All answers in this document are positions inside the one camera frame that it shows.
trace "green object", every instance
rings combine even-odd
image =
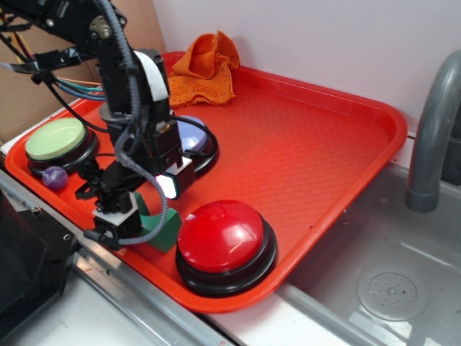
[[[86,130],[72,117],[54,120],[36,130],[26,142],[26,152],[34,160],[51,160],[67,154],[84,139]]]
[[[141,225],[143,225],[141,236],[144,236],[155,229],[160,221],[160,215],[149,215],[149,210],[147,209],[143,196],[135,192],[135,197],[136,202],[138,203]],[[167,253],[176,244],[181,226],[182,220],[179,213],[176,210],[169,208],[168,213],[166,214],[165,226],[155,237],[148,241],[147,244],[150,244],[152,247],[155,247],[163,253]]]

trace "sink drain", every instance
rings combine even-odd
[[[357,289],[362,305],[388,321],[412,319],[426,308],[429,300],[424,282],[404,267],[373,267],[360,277]]]

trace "sink basin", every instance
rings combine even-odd
[[[461,345],[461,189],[407,209],[408,170],[389,164],[287,282],[385,345]]]

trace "green block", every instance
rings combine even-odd
[[[141,224],[143,225],[141,235],[144,236],[155,229],[160,221],[160,215],[150,216],[143,197],[137,192],[135,192],[135,196],[138,203]],[[163,253],[167,253],[176,244],[181,226],[182,220],[179,213],[174,209],[169,208],[168,213],[166,214],[165,226],[155,237],[148,241],[147,244],[155,247]]]

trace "red tray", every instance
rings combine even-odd
[[[181,53],[164,56],[166,65]],[[217,136],[220,158],[170,206],[185,218],[216,200],[240,200],[253,206],[273,227],[279,246],[277,264],[255,288],[227,298],[205,298],[187,289],[174,263],[176,249],[162,254],[140,244],[115,254],[181,305],[201,313],[235,311],[276,290],[288,273],[343,213],[343,210],[403,145],[406,122],[383,103],[240,67],[233,73],[236,98],[226,106],[195,105],[178,115],[202,119]],[[97,102],[75,110],[104,125]],[[58,117],[70,116],[62,111]],[[76,200],[83,181],[71,175],[68,187],[52,192],[27,168],[26,135],[9,152],[6,167],[81,229],[94,227],[94,201]],[[100,135],[100,152],[112,152]],[[101,157],[106,167],[111,158]],[[140,193],[152,213],[159,201],[150,185]]]

